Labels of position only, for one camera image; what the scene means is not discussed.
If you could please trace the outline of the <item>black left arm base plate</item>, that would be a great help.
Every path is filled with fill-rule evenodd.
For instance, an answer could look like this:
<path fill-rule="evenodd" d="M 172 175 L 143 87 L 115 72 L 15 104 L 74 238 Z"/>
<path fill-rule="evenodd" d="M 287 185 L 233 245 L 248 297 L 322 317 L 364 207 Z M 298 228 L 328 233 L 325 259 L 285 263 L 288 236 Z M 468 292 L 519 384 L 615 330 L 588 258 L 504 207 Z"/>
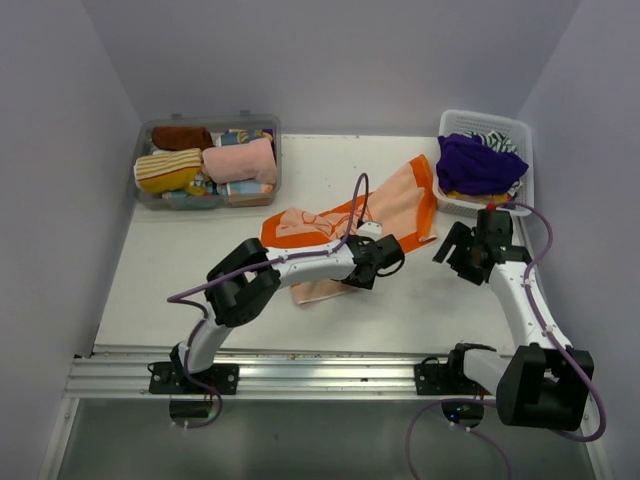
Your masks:
<path fill-rule="evenodd" d="M 235 395 L 240 378 L 238 364 L 215 363 L 204 372 L 191 373 L 189 380 L 177 373 L 171 362 L 147 365 L 150 373 L 148 391 L 154 395 L 198 395 L 215 389 L 220 395 Z"/>

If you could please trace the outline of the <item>pink terry towel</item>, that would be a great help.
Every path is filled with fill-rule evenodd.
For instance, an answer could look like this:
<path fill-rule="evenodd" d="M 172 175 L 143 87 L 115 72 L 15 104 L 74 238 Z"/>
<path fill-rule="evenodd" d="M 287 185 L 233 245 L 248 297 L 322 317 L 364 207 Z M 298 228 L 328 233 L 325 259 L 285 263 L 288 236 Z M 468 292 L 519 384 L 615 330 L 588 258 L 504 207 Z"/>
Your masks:
<path fill-rule="evenodd" d="M 204 172 L 218 184 L 255 180 L 277 182 L 274 152 L 266 138 L 247 144 L 212 147 L 202 151 Z"/>

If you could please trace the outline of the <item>orange white towel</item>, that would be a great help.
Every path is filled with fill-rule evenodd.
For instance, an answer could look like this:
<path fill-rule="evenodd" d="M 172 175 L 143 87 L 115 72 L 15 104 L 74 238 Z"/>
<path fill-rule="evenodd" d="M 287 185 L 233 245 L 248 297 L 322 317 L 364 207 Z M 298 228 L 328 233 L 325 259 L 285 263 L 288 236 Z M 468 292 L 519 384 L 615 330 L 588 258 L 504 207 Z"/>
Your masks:
<path fill-rule="evenodd" d="M 339 246 L 339 252 L 354 263 L 346 242 L 357 235 L 363 222 L 372 221 L 382 225 L 382 237 L 395 236 L 406 256 L 436 239 L 433 220 L 437 201 L 431 191 L 432 183 L 428 161 L 419 155 L 367 195 L 321 213 L 290 207 L 268 218 L 262 225 L 261 243 L 265 247 L 301 251 Z M 293 300 L 303 305 L 354 290 L 342 283 L 351 272 L 331 279 L 297 280 L 291 286 Z"/>

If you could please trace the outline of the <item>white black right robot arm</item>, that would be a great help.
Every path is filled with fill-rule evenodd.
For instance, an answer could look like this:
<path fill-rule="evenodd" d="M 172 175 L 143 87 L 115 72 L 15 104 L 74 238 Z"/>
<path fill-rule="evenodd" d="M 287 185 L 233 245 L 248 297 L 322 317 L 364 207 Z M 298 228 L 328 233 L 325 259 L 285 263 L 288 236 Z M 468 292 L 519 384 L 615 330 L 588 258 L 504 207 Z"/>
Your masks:
<path fill-rule="evenodd" d="M 505 425 L 573 432 L 582 422 L 594 362 L 557 326 L 531 255 L 514 244 L 513 233 L 508 212 L 486 207 L 474 227 L 455 223 L 434 257 L 459 278 L 489 286 L 516 347 L 505 359 L 491 347 L 459 343 L 448 355 L 445 379 L 457 392 L 478 385 L 492 394 Z"/>

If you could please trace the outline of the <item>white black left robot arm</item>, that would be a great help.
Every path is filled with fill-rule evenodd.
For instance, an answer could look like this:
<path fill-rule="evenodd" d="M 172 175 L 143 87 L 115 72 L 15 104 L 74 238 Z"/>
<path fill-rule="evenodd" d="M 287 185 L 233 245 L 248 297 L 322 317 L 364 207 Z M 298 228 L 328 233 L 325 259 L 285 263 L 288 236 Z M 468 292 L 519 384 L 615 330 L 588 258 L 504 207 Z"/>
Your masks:
<path fill-rule="evenodd" d="M 231 331 L 255 320 L 281 289 L 327 280 L 370 290 L 375 280 L 401 267 L 405 254 L 392 235 L 378 240 L 347 235 L 326 244 L 302 248 L 264 246 L 257 238 L 243 241 L 207 275 L 205 284 L 176 294 L 170 303 L 188 302 L 202 292 L 206 306 L 188 337 L 170 355 L 172 379 L 185 392 L 206 387 L 208 370 Z"/>

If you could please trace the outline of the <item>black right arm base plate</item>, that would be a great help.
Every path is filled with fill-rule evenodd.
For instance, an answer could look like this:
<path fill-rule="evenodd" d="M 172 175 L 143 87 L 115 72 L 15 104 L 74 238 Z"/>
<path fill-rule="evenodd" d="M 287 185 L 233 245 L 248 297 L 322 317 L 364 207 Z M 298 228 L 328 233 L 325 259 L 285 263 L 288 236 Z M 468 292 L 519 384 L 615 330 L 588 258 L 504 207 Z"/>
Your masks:
<path fill-rule="evenodd" d="M 413 366 L 416 394 L 419 396 L 484 396 L 489 391 L 463 375 L 462 360 L 443 361 L 429 356 Z"/>

